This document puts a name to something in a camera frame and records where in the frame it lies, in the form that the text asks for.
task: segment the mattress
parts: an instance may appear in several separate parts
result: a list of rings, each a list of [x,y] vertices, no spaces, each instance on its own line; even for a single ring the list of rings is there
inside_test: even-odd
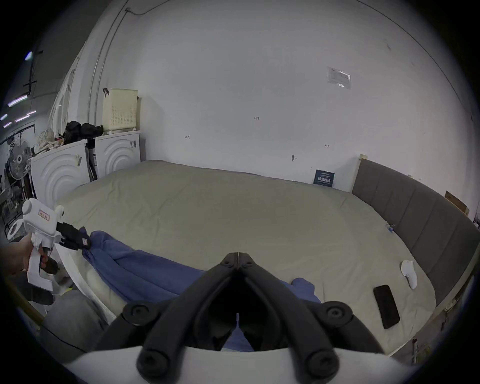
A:
[[[208,270],[246,252],[287,282],[303,277],[322,301],[342,301],[387,354],[435,309],[435,291],[415,264],[411,290],[400,272],[413,256],[372,207],[351,193],[258,175],[147,161],[77,188],[58,204],[64,221],[102,230],[133,249]],[[123,302],[80,252],[78,271],[114,314]],[[400,323],[385,330],[373,288],[389,285]]]

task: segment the red label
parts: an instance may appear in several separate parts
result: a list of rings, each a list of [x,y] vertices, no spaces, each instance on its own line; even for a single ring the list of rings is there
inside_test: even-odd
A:
[[[39,215],[40,217],[43,217],[46,221],[50,221],[50,215],[47,214],[47,213],[45,213],[45,212],[43,212],[42,210],[38,211],[38,215]]]

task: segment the gray upholstered headboard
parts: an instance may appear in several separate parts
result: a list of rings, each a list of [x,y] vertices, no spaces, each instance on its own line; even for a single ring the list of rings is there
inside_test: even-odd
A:
[[[480,231],[434,190],[366,159],[360,161],[352,193],[394,225],[432,282],[439,305],[470,263]]]

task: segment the white washing machine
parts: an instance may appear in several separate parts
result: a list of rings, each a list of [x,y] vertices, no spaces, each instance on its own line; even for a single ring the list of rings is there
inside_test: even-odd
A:
[[[113,133],[95,138],[96,174],[109,173],[140,163],[140,132]]]
[[[58,199],[90,182],[86,143],[81,140],[32,158],[32,181],[40,202],[55,209]]]

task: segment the laundry basket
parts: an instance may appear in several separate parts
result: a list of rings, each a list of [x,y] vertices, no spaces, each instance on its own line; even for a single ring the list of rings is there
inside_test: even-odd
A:
[[[106,89],[103,99],[102,124],[104,131],[135,128],[137,124],[137,96],[134,89]]]

